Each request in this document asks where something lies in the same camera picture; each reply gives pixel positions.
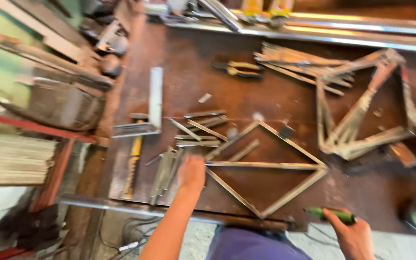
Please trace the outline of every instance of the yellow-handled pliers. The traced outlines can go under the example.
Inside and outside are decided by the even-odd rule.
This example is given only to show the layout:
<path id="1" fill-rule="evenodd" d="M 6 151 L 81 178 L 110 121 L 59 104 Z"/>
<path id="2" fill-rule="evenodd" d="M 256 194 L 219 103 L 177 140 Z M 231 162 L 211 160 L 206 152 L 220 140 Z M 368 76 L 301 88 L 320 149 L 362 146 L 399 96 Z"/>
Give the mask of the yellow-handled pliers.
<path id="1" fill-rule="evenodd" d="M 211 65 L 215 68 L 227 71 L 229 75 L 237 75 L 246 78 L 262 78 L 263 76 L 257 72 L 239 70 L 239 68 L 247 68 L 250 70 L 262 71 L 264 68 L 248 62 L 213 62 Z"/>

